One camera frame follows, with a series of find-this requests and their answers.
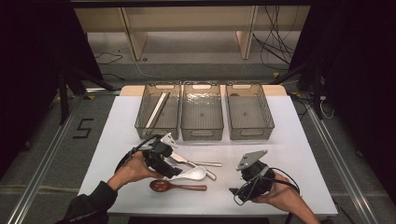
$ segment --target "person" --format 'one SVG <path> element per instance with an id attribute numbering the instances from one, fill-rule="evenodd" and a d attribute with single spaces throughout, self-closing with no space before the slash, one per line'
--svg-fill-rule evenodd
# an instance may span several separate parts
<path id="1" fill-rule="evenodd" d="M 275 179 L 290 182 L 285 176 L 275 172 Z M 282 211 L 293 213 L 303 223 L 318 224 L 318 218 L 300 194 L 290 186 L 274 183 L 271 190 L 251 200 L 253 203 L 269 203 Z"/>
<path id="2" fill-rule="evenodd" d="M 101 181 L 91 195 L 82 194 L 74 198 L 67 208 L 64 219 L 58 221 L 57 224 L 107 223 L 107 210 L 116 201 L 118 190 L 128 183 L 151 177 L 163 178 L 162 175 L 147 167 L 141 152 L 136 152 L 106 183 Z M 276 179 L 289 182 L 285 176 L 277 172 Z M 304 223 L 319 223 L 297 191 L 284 184 L 275 182 L 268 193 L 251 201 L 253 203 L 269 203 L 280 210 L 291 212 Z"/>
<path id="3" fill-rule="evenodd" d="M 107 223 L 107 210 L 116 201 L 118 190 L 128 183 L 150 177 L 163 178 L 147 167 L 142 152 L 138 151 L 106 183 L 101 181 L 91 195 L 81 194 L 74 198 L 67 208 L 64 219 L 57 224 Z"/>

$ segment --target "motion capture device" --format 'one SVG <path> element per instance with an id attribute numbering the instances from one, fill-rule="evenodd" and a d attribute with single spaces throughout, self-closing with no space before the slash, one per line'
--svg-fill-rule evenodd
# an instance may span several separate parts
<path id="1" fill-rule="evenodd" d="M 240 189 L 229 189 L 239 205 L 271 190 L 276 175 L 267 164 L 259 161 L 267 152 L 261 150 L 247 153 L 236 167 L 236 171 L 241 171 L 242 178 L 247 181 Z M 242 204 L 237 202 L 235 197 L 238 197 Z"/>
<path id="2" fill-rule="evenodd" d="M 164 161 L 164 158 L 168 158 L 172 154 L 172 147 L 177 147 L 177 144 L 170 133 L 166 135 L 155 134 L 143 141 L 139 146 L 133 147 L 119 162 L 116 172 L 132 158 L 132 155 L 137 151 L 141 151 L 146 165 L 153 168 L 157 173 L 168 178 L 179 175 L 183 170 L 172 167 Z"/>

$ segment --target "white tabletop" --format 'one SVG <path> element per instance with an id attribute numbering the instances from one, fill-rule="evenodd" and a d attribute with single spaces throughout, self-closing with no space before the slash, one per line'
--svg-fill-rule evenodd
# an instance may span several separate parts
<path id="1" fill-rule="evenodd" d="M 118 96 L 111 108 L 106 126 L 83 180 L 79 194 L 90 194 L 99 181 L 107 181 L 120 159 L 132 147 L 142 142 L 134 122 L 140 106 L 139 96 Z M 153 179 L 145 179 L 124 186 L 119 197 L 108 211 L 125 216 L 157 217 L 268 217 L 285 215 L 268 204 L 247 202 L 243 206 L 233 201 L 229 188 L 240 188 L 245 181 L 235 170 L 242 155 L 267 149 L 261 158 L 270 167 L 288 173 L 299 185 L 301 194 L 317 216 L 335 216 L 336 208 L 325 185 L 311 147 L 289 96 L 267 96 L 275 128 L 269 140 L 231 141 L 227 125 L 224 100 L 224 132 L 221 141 L 184 142 L 181 134 L 174 151 L 191 161 L 220 161 L 222 167 L 206 167 L 218 177 L 200 181 L 176 180 L 175 184 L 207 185 L 207 191 L 172 189 L 165 193 L 149 188 Z M 187 171 L 188 166 L 181 166 Z"/>

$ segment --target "spoon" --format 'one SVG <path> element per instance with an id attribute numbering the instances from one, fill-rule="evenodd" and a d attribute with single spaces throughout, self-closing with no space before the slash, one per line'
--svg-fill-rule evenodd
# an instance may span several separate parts
<path id="1" fill-rule="evenodd" d="M 156 192 L 166 192 L 169 189 L 193 189 L 193 190 L 207 190 L 206 185 L 174 185 L 167 180 L 159 179 L 153 180 L 149 183 L 152 190 Z"/>
<path id="2" fill-rule="evenodd" d="M 191 179 L 191 180 L 200 180 L 204 179 L 206 176 L 206 169 L 202 166 L 197 166 L 192 169 L 190 169 L 188 172 L 174 176 L 170 178 L 169 180 L 175 180 L 175 179 L 180 179 L 180 178 L 186 178 L 186 179 Z"/>

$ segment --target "utensil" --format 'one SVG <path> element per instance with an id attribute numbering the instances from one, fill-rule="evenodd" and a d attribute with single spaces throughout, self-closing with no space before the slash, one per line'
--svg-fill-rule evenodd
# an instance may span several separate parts
<path id="1" fill-rule="evenodd" d="M 197 166 L 197 165 L 196 165 L 195 163 L 193 163 L 192 161 L 188 161 L 187 159 L 185 159 L 185 158 L 183 158 L 183 157 L 177 155 L 175 152 L 172 152 L 172 154 L 171 154 L 170 157 L 171 157 L 172 159 L 174 159 L 175 161 L 178 161 L 178 162 L 185 162 L 186 164 L 188 164 L 188 165 L 191 166 L 191 167 L 196 167 L 196 166 Z M 206 169 L 206 175 L 207 175 L 209 178 L 211 178 L 212 180 L 216 180 L 216 179 L 217 179 L 216 175 L 213 174 L 212 172 L 208 171 L 207 169 Z"/>
<path id="2" fill-rule="evenodd" d="M 197 166 L 192 169 L 190 169 L 188 172 L 176 175 L 169 180 L 176 180 L 176 179 L 181 179 L 181 178 L 186 178 L 186 179 L 192 179 L 192 180 L 200 180 L 204 179 L 206 176 L 206 169 L 202 166 Z"/>
<path id="3" fill-rule="evenodd" d="M 184 161 L 175 161 L 175 159 L 169 157 L 168 161 L 172 162 L 173 164 L 185 164 L 186 162 Z M 222 163 L 221 162 L 208 162 L 208 161 L 192 161 L 195 165 L 199 166 L 216 166 L 216 167 L 221 167 Z"/>
<path id="4" fill-rule="evenodd" d="M 166 192 L 169 189 L 207 190 L 206 185 L 174 185 L 163 179 L 151 181 L 151 183 L 149 183 L 149 187 L 156 192 Z"/>
<path id="5" fill-rule="evenodd" d="M 157 122 L 157 119 L 160 117 L 161 111 L 163 111 L 163 107 L 165 106 L 166 101 L 169 98 L 169 94 L 170 92 L 163 92 L 161 94 L 160 99 L 155 105 L 154 110 L 152 111 L 152 114 L 148 120 L 148 123 L 146 124 L 145 130 L 143 130 L 143 135 L 149 135 L 149 129 L 155 126 L 155 123 Z"/>

